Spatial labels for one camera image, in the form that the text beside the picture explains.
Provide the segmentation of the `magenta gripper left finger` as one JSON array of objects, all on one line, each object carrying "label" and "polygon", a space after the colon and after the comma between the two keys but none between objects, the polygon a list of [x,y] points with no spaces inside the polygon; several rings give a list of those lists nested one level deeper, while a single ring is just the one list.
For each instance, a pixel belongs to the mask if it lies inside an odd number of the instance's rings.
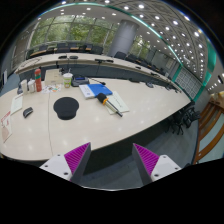
[{"label": "magenta gripper left finger", "polygon": [[91,154],[91,143],[85,143],[66,154],[57,154],[40,166],[41,169],[79,183]]}]

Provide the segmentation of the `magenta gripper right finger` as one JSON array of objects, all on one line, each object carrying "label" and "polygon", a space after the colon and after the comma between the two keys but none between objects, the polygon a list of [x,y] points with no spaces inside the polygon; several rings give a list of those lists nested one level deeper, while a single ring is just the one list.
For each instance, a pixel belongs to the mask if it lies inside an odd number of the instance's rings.
[{"label": "magenta gripper right finger", "polygon": [[167,155],[157,155],[136,143],[133,144],[132,155],[144,185],[180,170],[180,167]]}]

